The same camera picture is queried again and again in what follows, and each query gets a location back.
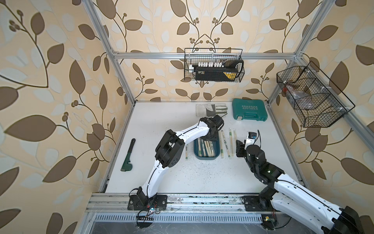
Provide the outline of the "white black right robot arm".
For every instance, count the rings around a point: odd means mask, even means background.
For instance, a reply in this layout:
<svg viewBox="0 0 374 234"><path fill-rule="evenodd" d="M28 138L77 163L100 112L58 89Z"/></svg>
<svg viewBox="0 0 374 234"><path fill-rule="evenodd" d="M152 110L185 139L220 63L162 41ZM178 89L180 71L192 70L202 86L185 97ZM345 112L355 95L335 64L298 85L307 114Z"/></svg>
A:
<svg viewBox="0 0 374 234"><path fill-rule="evenodd" d="M341 208L304 186L266 160L259 145L236 141L236 156L244 158L251 172L266 187L259 193L259 206L287 214L316 234L363 234L358 213Z"/></svg>

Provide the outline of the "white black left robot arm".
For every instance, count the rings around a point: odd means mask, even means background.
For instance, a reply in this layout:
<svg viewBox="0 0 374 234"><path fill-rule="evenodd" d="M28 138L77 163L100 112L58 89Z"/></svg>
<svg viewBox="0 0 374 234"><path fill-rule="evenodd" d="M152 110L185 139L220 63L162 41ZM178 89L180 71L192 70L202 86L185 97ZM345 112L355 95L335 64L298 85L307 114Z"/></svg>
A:
<svg viewBox="0 0 374 234"><path fill-rule="evenodd" d="M169 129L161 138L155 149L155 162L146 182L134 190L135 195L129 195L128 210L150 211L154 208L165 210L167 196L158 195L158 189L168 169L175 166L183 153L186 145L202 138L203 140L218 140L219 131L224 126L224 120L219 115L203 117L184 130L173 131Z"/></svg>

